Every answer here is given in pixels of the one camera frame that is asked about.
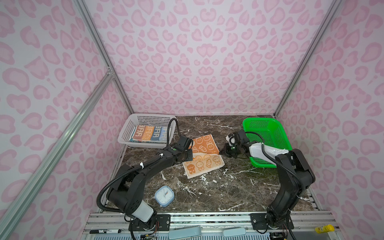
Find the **green plastic basket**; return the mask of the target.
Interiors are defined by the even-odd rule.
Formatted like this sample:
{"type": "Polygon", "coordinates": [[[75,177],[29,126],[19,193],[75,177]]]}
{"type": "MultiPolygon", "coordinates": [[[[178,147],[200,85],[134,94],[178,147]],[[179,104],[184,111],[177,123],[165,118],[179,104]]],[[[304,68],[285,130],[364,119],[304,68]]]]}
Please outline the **green plastic basket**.
{"type": "MultiPolygon", "coordinates": [[[[292,146],[282,124],[271,118],[246,118],[243,120],[245,132],[260,134],[265,144],[278,149],[292,150],[292,146]]],[[[246,134],[251,142],[261,142],[261,138],[254,134],[246,134]]],[[[276,168],[275,165],[259,158],[250,158],[251,164],[256,168],[276,168]]]]}

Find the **striped rabbit text towel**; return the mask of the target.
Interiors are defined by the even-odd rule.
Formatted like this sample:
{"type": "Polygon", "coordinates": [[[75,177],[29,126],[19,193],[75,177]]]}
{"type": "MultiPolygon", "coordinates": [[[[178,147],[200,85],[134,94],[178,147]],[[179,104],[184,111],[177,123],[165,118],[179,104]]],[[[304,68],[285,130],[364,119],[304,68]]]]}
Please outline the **striped rabbit text towel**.
{"type": "Polygon", "coordinates": [[[167,142],[167,127],[162,126],[136,126],[129,138],[133,143],[158,143],[167,142]]]}

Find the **white perforated plastic basket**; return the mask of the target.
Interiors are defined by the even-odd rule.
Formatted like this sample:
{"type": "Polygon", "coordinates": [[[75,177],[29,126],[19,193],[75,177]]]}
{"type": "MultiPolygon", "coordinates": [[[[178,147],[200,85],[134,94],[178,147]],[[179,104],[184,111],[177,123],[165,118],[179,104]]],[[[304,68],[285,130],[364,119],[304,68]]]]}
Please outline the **white perforated plastic basket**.
{"type": "Polygon", "coordinates": [[[159,115],[159,114],[132,114],[126,120],[118,137],[120,144],[127,145],[131,148],[153,148],[162,149],[166,143],[170,143],[175,133],[176,123],[170,122],[175,116],[172,115],[159,115]],[[139,125],[144,126],[162,126],[167,127],[167,142],[165,144],[158,143],[133,143],[129,141],[130,135],[134,128],[139,125]]]}

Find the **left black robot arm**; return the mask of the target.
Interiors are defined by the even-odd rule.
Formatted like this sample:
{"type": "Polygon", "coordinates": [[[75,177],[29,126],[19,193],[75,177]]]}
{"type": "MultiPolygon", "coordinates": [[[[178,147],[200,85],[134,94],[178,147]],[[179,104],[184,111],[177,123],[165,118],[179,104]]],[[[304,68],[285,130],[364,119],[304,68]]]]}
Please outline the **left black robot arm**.
{"type": "Polygon", "coordinates": [[[115,178],[99,192],[98,207],[107,212],[123,213],[150,226],[154,225],[156,211],[143,200],[146,183],[162,170],[192,158],[191,149],[166,147],[139,165],[120,167],[115,178]]]}

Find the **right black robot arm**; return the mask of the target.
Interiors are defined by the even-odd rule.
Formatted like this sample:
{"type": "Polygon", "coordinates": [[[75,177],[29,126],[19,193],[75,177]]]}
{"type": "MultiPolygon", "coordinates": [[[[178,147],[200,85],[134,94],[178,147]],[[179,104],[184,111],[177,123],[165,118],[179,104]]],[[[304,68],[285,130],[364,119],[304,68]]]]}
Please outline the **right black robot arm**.
{"type": "Polygon", "coordinates": [[[302,194],[316,180],[315,174],[302,151],[283,150],[264,143],[225,144],[220,155],[237,158],[245,155],[271,162],[277,167],[280,189],[266,212],[266,223],[275,229],[289,221],[290,212],[295,208],[302,194]]]}

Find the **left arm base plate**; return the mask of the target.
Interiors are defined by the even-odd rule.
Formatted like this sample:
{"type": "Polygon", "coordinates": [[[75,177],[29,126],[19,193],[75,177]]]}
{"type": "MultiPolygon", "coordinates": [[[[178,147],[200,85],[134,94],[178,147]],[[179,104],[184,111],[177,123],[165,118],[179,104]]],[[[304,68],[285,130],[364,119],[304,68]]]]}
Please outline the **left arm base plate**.
{"type": "Polygon", "coordinates": [[[138,218],[130,220],[129,231],[134,232],[154,232],[168,231],[170,229],[171,215],[157,214],[156,212],[150,217],[147,222],[141,221],[138,218]]]}

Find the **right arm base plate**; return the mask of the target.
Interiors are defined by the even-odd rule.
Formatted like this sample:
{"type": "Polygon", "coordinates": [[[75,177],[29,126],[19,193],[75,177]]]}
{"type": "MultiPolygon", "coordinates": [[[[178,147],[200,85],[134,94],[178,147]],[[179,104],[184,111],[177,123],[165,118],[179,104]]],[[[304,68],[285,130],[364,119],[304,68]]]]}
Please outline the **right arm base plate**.
{"type": "Polygon", "coordinates": [[[274,217],[271,213],[253,213],[250,214],[253,230],[283,230],[283,228],[293,230],[294,224],[289,216],[274,217]]]}

